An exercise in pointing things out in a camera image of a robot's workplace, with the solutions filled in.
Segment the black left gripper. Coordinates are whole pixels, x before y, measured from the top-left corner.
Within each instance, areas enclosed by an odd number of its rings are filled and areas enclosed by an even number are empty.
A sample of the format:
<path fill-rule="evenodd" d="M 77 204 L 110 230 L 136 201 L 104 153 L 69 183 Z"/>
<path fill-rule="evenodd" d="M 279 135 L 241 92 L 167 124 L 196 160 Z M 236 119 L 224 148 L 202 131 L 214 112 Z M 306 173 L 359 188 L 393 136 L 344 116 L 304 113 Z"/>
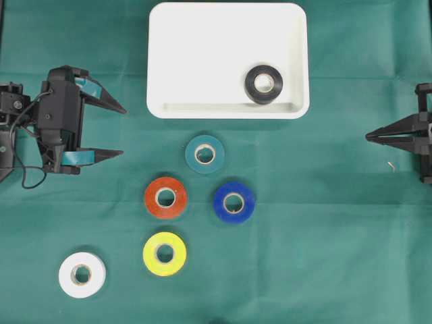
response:
<path fill-rule="evenodd" d="M 43 171 L 47 173 L 78 175 L 80 168 L 77 166 L 93 165 L 124 153 L 100 148 L 77 150 L 84 101 L 110 111 L 127 113 L 105 88 L 88 76 L 87 70 L 63 65 L 50 70 L 42 83 L 42 90 L 50 93 L 38 102 L 36 135 Z"/>

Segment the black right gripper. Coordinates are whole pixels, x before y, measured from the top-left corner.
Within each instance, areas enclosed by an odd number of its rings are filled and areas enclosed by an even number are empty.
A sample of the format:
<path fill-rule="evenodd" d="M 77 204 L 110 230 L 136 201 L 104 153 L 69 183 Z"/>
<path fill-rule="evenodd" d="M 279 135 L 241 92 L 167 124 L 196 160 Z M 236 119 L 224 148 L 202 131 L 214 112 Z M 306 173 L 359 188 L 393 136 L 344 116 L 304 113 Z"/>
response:
<path fill-rule="evenodd" d="M 418 97 L 418 113 L 369 132 L 365 137 L 369 142 L 393 146 L 408 152 L 420 152 L 421 182 L 431 184 L 431 112 L 427 108 L 427 95 L 431 94 L 431 83 L 417 84 L 415 93 Z M 421 122 L 425 124 L 422 130 L 419 127 Z M 419 130 L 420 137 L 381 137 L 413 134 Z"/>

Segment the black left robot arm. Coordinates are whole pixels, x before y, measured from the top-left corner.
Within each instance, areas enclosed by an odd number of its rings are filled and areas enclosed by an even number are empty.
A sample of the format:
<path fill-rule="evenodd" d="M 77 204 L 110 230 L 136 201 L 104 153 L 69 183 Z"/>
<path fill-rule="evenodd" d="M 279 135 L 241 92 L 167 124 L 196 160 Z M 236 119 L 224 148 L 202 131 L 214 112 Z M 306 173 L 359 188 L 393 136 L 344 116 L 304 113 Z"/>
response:
<path fill-rule="evenodd" d="M 15 169 L 28 169 L 17 154 L 19 129 L 35 138 L 42 160 L 39 170 L 44 174 L 78 175 L 81 167 L 120 155 L 121 151 L 81 146 L 86 105 L 126 113 L 89 71 L 69 65 L 50 70 L 35 99 L 24 94 L 21 84 L 3 83 L 1 178 Z"/>

